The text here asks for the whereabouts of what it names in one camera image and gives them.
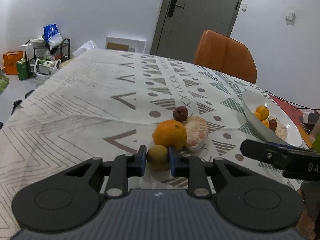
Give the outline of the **person's right hand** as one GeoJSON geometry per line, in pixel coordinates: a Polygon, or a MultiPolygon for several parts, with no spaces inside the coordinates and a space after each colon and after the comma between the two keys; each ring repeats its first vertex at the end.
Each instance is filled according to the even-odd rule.
{"type": "MultiPolygon", "coordinates": [[[[299,188],[297,190],[297,193],[300,195],[302,200],[305,200],[304,192],[299,188]]],[[[319,194],[313,194],[314,196],[311,197],[311,195],[307,196],[307,201],[316,201],[317,204],[317,211],[319,211],[319,194]]],[[[310,216],[308,209],[304,207],[302,215],[298,221],[298,224],[296,226],[296,229],[305,237],[305,239],[319,239],[319,236],[315,233],[316,224],[313,221],[313,218],[310,216]]]]}

